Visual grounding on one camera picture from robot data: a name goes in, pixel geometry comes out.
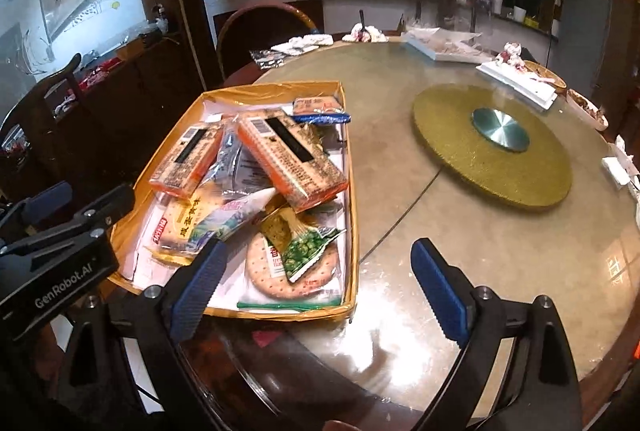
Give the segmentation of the gold glitter lazy susan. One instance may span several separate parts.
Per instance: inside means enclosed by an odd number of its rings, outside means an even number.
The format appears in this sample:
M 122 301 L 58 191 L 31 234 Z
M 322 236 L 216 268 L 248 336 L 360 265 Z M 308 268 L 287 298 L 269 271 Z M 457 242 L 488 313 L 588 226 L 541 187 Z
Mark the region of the gold glitter lazy susan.
M 471 121 L 482 107 L 514 117 L 529 135 L 528 150 L 512 153 L 483 138 Z M 436 84 L 418 94 L 412 117 L 416 132 L 445 167 L 495 199 L 546 210 L 570 191 L 573 171 L 560 140 L 533 110 L 499 90 Z

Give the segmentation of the yellow snack pack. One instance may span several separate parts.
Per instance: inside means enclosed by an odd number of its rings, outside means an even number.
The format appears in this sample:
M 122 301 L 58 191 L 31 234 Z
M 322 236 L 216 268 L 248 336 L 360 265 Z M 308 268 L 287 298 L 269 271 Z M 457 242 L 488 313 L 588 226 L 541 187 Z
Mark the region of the yellow snack pack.
M 195 192 L 188 200 L 168 200 L 146 248 L 157 255 L 190 255 L 186 245 L 194 227 L 223 204 L 224 199 L 216 190 Z

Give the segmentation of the dark wooden chair left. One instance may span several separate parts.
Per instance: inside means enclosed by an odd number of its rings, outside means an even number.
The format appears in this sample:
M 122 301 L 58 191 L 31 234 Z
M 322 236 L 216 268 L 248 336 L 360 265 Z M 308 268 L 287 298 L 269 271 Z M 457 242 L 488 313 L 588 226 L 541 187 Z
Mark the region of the dark wooden chair left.
M 58 84 L 67 84 L 79 98 L 74 73 L 80 61 L 76 53 L 62 69 L 40 80 L 2 121 L 1 194 L 6 198 L 20 199 L 62 179 L 68 151 L 46 96 Z

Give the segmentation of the green pea snack bag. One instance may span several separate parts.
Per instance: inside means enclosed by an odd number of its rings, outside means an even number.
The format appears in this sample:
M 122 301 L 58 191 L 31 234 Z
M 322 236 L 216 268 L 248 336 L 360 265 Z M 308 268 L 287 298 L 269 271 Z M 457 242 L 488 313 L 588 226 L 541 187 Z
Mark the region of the green pea snack bag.
M 269 243 L 280 253 L 286 278 L 297 283 L 314 265 L 342 229 L 305 222 L 291 207 L 281 207 L 268 214 L 259 224 Z

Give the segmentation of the white oval food dish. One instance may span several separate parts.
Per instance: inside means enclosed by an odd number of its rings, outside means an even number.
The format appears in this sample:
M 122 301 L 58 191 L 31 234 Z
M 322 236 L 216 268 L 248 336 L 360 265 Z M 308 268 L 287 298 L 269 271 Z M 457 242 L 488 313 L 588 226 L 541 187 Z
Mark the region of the white oval food dish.
M 591 103 L 584 95 L 568 89 L 565 99 L 570 110 L 589 127 L 599 132 L 608 128 L 608 119 L 604 116 L 603 110 Z

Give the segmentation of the yellow cardboard tray box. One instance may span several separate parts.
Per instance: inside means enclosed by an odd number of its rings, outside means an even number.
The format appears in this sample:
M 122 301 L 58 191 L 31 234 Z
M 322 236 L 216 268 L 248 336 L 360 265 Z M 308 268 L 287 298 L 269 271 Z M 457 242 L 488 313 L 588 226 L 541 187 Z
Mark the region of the yellow cardboard tray box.
M 134 185 L 111 242 L 115 284 L 164 286 L 205 244 L 226 247 L 209 315 L 321 321 L 352 314 L 355 195 L 342 85 L 250 84 L 202 94 Z

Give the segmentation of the crumpled tissue with spoon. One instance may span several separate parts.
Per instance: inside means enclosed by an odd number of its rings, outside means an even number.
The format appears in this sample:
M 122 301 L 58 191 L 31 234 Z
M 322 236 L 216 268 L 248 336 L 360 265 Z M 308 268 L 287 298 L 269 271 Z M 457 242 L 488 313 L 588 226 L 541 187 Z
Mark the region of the crumpled tissue with spoon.
M 364 17 L 364 12 L 363 10 L 360 10 L 359 22 L 352 28 L 349 35 L 344 37 L 344 40 L 349 42 L 383 43 L 387 42 L 388 38 L 382 30 L 379 30 L 374 26 L 368 26 L 366 18 Z

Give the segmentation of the wooden chair with yellow rim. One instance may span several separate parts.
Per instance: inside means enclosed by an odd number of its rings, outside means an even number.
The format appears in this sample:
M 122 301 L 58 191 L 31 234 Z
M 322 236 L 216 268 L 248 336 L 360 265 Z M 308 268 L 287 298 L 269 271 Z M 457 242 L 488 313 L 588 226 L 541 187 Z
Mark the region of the wooden chair with yellow rim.
M 319 0 L 307 11 L 297 2 L 258 3 L 213 16 L 216 54 L 224 79 L 250 64 L 250 51 L 269 49 L 292 37 L 318 34 L 323 29 Z

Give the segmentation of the white grey sachet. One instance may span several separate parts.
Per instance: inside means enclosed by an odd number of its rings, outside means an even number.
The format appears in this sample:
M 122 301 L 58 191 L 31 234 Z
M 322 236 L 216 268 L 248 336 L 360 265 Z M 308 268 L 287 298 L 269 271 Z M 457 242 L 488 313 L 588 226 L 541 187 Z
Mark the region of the white grey sachet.
M 222 128 L 216 159 L 206 171 L 201 186 L 216 188 L 229 200 L 271 188 L 267 174 L 240 141 L 234 119 L 224 119 Z

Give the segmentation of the white napkin pile right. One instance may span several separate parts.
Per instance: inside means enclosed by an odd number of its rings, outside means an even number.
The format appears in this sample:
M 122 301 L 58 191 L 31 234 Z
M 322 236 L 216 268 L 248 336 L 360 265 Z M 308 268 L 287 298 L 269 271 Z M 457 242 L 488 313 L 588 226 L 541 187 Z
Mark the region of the white napkin pile right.
M 626 142 L 621 136 L 616 136 L 613 143 L 608 143 L 610 154 L 601 159 L 601 166 L 608 173 L 616 188 L 626 188 L 634 199 L 634 223 L 640 227 L 640 188 L 639 169 L 634 164 L 634 156 L 626 151 Z

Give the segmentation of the orange biscuit box back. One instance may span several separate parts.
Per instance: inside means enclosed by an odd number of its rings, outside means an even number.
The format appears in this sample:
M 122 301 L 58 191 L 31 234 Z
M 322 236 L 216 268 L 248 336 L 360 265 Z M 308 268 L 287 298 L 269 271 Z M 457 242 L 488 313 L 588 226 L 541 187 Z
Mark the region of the orange biscuit box back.
M 223 134 L 220 122 L 198 122 L 187 128 L 151 174 L 152 190 L 190 198 L 213 165 Z

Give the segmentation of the clear plastic container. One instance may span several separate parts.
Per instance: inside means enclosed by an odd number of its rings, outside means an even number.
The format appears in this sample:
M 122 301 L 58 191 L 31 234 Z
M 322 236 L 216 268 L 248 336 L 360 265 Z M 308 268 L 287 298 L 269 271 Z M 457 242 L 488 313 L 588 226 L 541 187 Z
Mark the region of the clear plastic container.
M 437 27 L 452 32 L 491 32 L 494 0 L 412 0 L 411 27 Z

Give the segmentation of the white cup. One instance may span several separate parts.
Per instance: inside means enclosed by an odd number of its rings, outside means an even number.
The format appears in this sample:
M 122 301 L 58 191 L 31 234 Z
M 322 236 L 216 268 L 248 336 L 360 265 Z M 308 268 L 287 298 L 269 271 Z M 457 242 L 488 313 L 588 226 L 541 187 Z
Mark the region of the white cup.
M 523 23 L 526 17 L 526 9 L 522 9 L 519 6 L 513 8 L 513 19 L 518 23 Z

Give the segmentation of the long cracker pack blue end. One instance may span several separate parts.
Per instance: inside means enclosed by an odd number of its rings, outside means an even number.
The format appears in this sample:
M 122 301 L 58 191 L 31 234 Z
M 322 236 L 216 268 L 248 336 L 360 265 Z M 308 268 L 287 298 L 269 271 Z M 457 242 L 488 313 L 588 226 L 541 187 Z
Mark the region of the long cracker pack blue end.
M 296 122 L 316 126 L 344 125 L 352 120 L 332 95 L 297 98 L 293 102 L 292 118 Z

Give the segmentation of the clear blue-green snack bag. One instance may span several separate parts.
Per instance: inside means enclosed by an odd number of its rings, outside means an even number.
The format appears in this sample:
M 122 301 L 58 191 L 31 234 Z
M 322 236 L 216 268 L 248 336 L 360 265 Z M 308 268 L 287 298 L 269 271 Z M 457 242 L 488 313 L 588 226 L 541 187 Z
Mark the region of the clear blue-green snack bag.
M 225 241 L 245 224 L 254 220 L 276 195 L 275 188 L 264 188 L 231 200 L 212 211 L 194 226 L 188 239 L 188 247 L 200 249 L 212 238 Z

